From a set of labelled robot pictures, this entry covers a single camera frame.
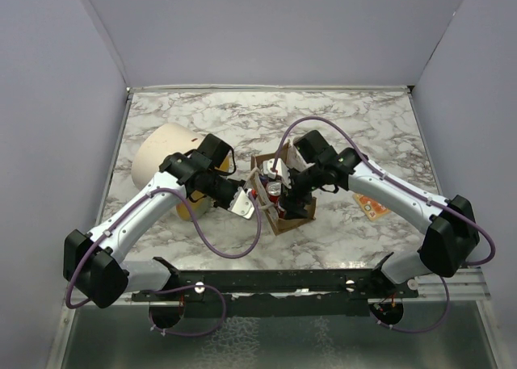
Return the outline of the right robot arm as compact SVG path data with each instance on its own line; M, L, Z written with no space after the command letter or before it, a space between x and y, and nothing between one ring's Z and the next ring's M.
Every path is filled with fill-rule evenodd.
M419 189L369 161L357 148L337 152L313 130L295 141L307 163L296 170L276 157L263 168L282 183L279 204L286 219L305 215L303 203L313 191L351 191L375 200L413 225L422 235L417 250L392 252L372 270L372 290L389 297L414 277L435 274L451 278L479 242L471 203L458 195L447 199Z

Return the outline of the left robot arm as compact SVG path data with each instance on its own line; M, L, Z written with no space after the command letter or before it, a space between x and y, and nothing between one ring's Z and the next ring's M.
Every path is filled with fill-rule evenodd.
M72 231L65 239L63 275L69 288L77 288L99 308L106 308L127 291L152 291L169 300L179 281L163 263L142 266L125 263L129 250L156 221L198 191L218 208L250 219L254 205L242 180L221 170L233 148L208 134L195 148L166 156L158 171L114 216L87 233Z

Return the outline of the white round box colourful lid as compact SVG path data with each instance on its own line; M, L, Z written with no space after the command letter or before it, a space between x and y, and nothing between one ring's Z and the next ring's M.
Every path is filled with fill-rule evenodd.
M164 124L156 129L143 142L133 159L131 176L135 187L139 190L144 188L168 155L197 149L203 139L204 134L193 132L177 123ZM229 172L230 165L231 154L229 153L217 169ZM212 206L212 200L208 197L201 199L205 195L198 191L193 192L191 197L195 202L188 200L188 205L193 208L197 218L200 218ZM191 221L184 203L176 205L175 214L182 220Z

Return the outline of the orange spiral notebook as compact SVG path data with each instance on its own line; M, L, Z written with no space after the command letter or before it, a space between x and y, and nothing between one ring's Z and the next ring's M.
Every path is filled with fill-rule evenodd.
M353 194L353 198L370 221L379 220L391 212L384 205L365 195L355 193Z

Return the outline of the black mounting rail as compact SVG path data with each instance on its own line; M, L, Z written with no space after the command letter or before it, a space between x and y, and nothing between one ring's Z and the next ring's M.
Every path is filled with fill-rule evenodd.
M161 315L191 318L365 317L369 300L417 297L414 283L394 285L377 270L180 270L166 294L141 291L132 301Z

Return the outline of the aluminium side rail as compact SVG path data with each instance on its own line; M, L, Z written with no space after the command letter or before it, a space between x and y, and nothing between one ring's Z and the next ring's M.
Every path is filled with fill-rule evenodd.
M445 287L437 275L415 278L418 298L422 300L445 300ZM451 278L444 278L450 300L477 301L491 297L485 276L480 267L459 269Z

